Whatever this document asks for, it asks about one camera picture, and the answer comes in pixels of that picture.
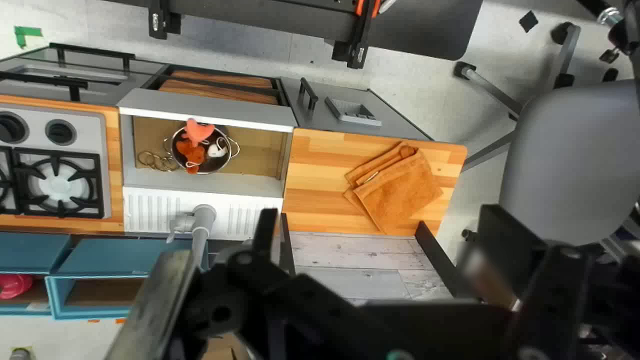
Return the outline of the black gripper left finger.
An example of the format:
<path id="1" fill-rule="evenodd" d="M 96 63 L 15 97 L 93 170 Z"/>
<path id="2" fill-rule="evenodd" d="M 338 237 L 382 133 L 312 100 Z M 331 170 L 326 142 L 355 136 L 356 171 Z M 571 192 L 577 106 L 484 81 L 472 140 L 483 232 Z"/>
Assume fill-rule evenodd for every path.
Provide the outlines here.
<path id="1" fill-rule="evenodd" d="M 272 258 L 272 243 L 274 243 L 274 232 L 278 224 L 278 210 L 277 208 L 265 208 L 258 216 L 252 250 L 261 258 Z"/>

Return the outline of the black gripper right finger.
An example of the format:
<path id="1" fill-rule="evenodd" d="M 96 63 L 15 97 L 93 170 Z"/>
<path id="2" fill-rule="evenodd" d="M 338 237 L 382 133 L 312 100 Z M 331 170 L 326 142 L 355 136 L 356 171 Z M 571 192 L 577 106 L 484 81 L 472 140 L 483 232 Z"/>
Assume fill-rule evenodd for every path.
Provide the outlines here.
<path id="1" fill-rule="evenodd" d="M 479 250 L 504 280 L 530 280 L 547 241 L 501 203 L 480 208 Z"/>

